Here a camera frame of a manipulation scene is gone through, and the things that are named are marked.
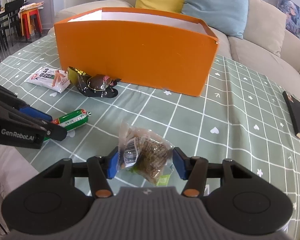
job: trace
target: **red stool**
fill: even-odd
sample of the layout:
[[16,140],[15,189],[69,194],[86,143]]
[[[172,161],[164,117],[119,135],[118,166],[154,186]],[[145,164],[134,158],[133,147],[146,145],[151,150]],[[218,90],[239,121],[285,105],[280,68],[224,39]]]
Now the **red stool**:
[[21,19],[22,35],[26,37],[26,40],[30,38],[31,19],[34,20],[35,30],[39,33],[39,36],[41,37],[42,25],[39,16],[39,10],[37,8],[21,12]]

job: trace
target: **patterned pillow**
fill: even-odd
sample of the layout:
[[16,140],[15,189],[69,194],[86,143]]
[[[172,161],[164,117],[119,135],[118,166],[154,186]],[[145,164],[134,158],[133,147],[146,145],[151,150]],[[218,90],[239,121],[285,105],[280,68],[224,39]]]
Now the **patterned pillow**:
[[286,29],[300,38],[300,7],[291,0],[278,0],[278,9],[287,15]]

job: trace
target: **orange stool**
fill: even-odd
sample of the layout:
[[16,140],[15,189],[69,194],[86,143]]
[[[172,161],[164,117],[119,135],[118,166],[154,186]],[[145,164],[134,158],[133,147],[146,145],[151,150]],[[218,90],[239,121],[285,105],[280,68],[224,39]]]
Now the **orange stool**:
[[23,11],[21,12],[21,27],[22,27],[22,35],[25,36],[26,39],[30,38],[30,33],[31,33],[30,18],[32,18],[31,16],[36,17],[37,19],[37,23],[35,21],[36,31],[39,32],[39,34],[42,33],[42,25],[39,16],[39,10],[37,8],[34,8],[34,9]]

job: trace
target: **barcode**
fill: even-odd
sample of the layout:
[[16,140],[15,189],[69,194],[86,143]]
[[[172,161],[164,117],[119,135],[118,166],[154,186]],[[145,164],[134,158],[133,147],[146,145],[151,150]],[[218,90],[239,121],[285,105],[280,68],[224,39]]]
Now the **barcode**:
[[136,138],[133,138],[130,141],[128,141],[127,146],[124,150],[123,158],[126,167],[132,166],[136,163],[138,158],[138,151],[136,149]]

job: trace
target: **orange box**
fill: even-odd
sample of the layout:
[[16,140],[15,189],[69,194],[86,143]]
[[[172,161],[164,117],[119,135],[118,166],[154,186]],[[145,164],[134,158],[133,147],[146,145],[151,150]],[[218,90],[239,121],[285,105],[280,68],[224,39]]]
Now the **orange box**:
[[200,19],[149,9],[99,8],[55,23],[63,70],[201,95],[218,38]]

